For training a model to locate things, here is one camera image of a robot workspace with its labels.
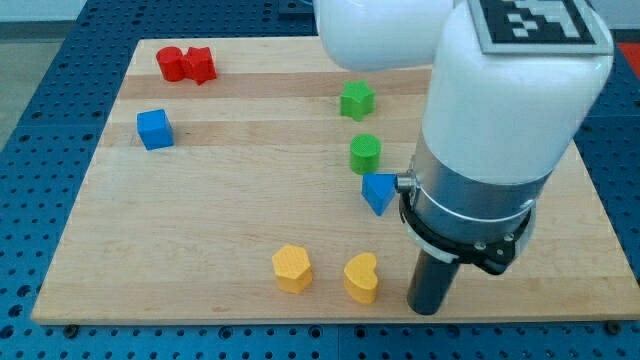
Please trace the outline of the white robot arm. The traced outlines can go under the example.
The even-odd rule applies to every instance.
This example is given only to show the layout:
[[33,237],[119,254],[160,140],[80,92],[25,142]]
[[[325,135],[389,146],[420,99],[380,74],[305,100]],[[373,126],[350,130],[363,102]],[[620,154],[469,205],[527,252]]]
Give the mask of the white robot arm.
[[345,69],[431,66],[415,153],[396,178],[402,220],[432,257],[504,272],[610,74],[606,24],[584,1],[316,0],[313,10]]

